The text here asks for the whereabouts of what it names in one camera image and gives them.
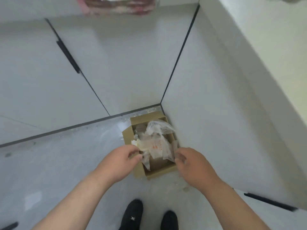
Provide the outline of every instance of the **white floor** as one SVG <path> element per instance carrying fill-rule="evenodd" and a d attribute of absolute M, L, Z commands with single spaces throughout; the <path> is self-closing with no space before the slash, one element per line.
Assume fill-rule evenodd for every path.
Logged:
<path fill-rule="evenodd" d="M 121 131 L 129 117 L 159 107 L 116 117 L 0 149 L 0 229 L 18 221 L 30 230 L 112 149 L 123 145 Z M 307 212 L 294 213 L 245 197 L 272 229 L 305 229 Z M 118 230 L 126 206 L 144 203 L 141 229 L 159 229 L 163 213 L 176 212 L 180 229 L 222 229 L 208 201 L 188 186 L 178 172 L 150 181 L 129 175 L 100 201 L 87 230 Z"/>

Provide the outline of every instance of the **black shoe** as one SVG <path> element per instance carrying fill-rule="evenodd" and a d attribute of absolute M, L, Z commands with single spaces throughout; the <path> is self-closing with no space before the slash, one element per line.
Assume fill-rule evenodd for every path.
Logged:
<path fill-rule="evenodd" d="M 120 229 L 138 230 L 140 229 L 143 214 L 143 203 L 141 200 L 135 199 L 129 203 L 125 210 Z"/>
<path fill-rule="evenodd" d="M 173 211 L 167 211 L 161 222 L 161 230 L 179 230 L 178 219 Z"/>

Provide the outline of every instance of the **plastic package on counter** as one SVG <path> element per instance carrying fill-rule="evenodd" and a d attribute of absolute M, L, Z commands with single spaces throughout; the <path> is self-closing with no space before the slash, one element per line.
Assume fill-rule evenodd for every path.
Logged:
<path fill-rule="evenodd" d="M 175 161 L 174 151 L 178 147 L 175 140 L 170 144 L 163 135 L 174 133 L 174 128 L 162 120 L 150 121 L 145 127 L 144 124 L 136 126 L 134 139 L 131 143 L 143 151 L 142 163 L 150 171 L 149 158 L 162 157 L 164 160 Z"/>
<path fill-rule="evenodd" d="M 159 0 L 77 0 L 86 15 L 147 14 L 154 10 Z"/>

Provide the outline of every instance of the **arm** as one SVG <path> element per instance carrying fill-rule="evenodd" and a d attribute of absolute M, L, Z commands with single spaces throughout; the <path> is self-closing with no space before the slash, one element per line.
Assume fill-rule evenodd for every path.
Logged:
<path fill-rule="evenodd" d="M 84 230 L 104 193 L 125 178 L 141 161 L 139 151 L 125 145 L 110 152 L 33 230 Z"/>
<path fill-rule="evenodd" d="M 201 153 L 191 148 L 179 148 L 175 155 L 180 174 L 207 198 L 224 230 L 269 229 L 243 199 L 217 176 Z"/>

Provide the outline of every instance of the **person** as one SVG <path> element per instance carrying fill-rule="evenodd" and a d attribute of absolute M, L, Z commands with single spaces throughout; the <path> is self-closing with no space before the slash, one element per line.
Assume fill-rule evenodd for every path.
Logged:
<path fill-rule="evenodd" d="M 124 179 L 142 155 L 134 145 L 111 151 L 33 230 L 85 230 L 104 193 Z M 223 182 L 206 158 L 191 148 L 175 152 L 179 173 L 198 189 L 213 207 L 224 230 L 269 229 L 241 197 Z M 122 218 L 120 230 L 139 230 L 143 213 L 140 200 L 133 200 Z M 178 230 L 174 212 L 165 213 L 161 230 Z"/>

